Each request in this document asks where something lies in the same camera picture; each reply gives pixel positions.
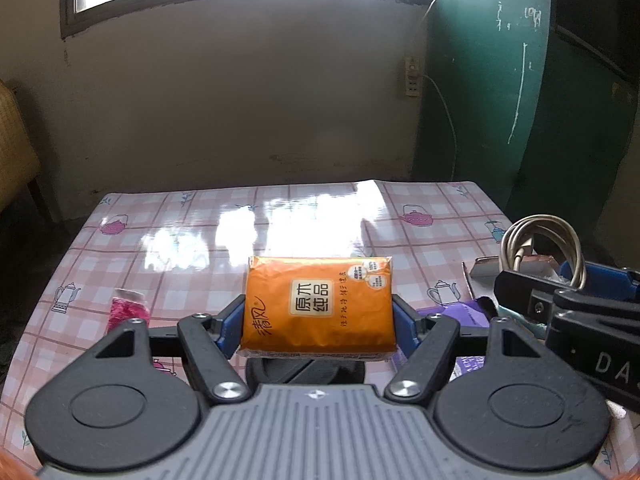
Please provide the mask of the orange tissue pack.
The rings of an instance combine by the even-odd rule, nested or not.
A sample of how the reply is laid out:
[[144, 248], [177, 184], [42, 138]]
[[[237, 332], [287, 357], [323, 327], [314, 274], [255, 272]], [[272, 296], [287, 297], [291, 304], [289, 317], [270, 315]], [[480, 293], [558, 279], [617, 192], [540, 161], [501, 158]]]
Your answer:
[[253, 257], [239, 352], [376, 361], [396, 351], [392, 259]]

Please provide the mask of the purple tissue pack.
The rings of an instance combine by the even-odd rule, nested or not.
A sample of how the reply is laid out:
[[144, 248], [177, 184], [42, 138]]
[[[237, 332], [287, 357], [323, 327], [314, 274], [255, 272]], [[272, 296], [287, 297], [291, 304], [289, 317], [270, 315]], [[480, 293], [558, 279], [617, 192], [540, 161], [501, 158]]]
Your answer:
[[460, 324], [460, 334], [465, 337], [486, 337], [489, 320], [482, 306], [475, 300], [453, 302], [425, 309], [413, 309], [401, 296], [393, 294], [394, 326], [396, 330], [397, 351], [390, 358], [393, 370], [398, 372], [416, 351], [442, 316], [454, 318]]

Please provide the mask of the cardboard box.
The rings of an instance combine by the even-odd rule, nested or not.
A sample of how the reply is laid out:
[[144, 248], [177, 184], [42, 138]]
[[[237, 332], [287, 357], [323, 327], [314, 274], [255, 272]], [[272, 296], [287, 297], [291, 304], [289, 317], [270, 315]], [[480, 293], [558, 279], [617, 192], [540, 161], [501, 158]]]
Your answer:
[[551, 257], [527, 256], [518, 270], [500, 266], [498, 256], [462, 263], [466, 288], [474, 299], [490, 298], [496, 307], [525, 312], [533, 292], [551, 295], [567, 284]]

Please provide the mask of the pink checkered tablecloth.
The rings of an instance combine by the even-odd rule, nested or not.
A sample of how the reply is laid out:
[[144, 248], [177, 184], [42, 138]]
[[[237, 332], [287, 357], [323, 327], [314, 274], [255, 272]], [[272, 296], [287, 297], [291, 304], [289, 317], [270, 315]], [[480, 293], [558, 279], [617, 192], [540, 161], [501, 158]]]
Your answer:
[[106, 332], [114, 291], [140, 292], [152, 326], [217, 313], [245, 287], [248, 260], [390, 257], [393, 290], [446, 312], [472, 296], [465, 271], [498, 254], [510, 222], [475, 183], [362, 181], [104, 196], [54, 271], [1, 396], [1, 447], [39, 463], [30, 398]]

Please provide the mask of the red knitted pouch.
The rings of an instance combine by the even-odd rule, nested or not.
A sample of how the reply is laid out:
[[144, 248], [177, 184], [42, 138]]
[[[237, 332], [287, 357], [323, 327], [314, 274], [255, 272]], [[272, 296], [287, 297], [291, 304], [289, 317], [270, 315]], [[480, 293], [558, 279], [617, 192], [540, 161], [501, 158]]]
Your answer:
[[124, 288], [116, 288], [111, 299], [106, 331], [111, 333], [123, 322], [137, 318], [149, 324], [151, 315], [146, 305], [145, 296], [141, 292]]

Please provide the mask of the green door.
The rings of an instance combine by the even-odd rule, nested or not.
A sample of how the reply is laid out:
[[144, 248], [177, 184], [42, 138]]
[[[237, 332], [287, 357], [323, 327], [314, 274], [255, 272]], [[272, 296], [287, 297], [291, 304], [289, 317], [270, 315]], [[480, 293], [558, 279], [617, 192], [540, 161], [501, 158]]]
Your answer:
[[639, 97], [639, 0], [431, 0], [411, 175], [593, 231]]

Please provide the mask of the chair with bamboo mat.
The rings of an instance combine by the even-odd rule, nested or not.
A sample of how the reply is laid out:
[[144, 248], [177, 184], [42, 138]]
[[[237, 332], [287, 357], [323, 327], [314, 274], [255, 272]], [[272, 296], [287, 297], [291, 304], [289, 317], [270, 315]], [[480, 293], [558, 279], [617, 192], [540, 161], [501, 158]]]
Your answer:
[[29, 140], [14, 92], [4, 82], [0, 96], [0, 209], [5, 210], [32, 180], [41, 165]]

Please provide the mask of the wall power socket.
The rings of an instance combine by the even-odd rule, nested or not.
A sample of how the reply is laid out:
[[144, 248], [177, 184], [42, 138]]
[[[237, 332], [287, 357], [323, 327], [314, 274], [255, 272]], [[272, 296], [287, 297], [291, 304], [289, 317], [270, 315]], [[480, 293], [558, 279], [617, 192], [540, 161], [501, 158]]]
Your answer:
[[412, 56], [405, 57], [405, 95], [408, 98], [420, 98], [422, 72], [419, 62]]

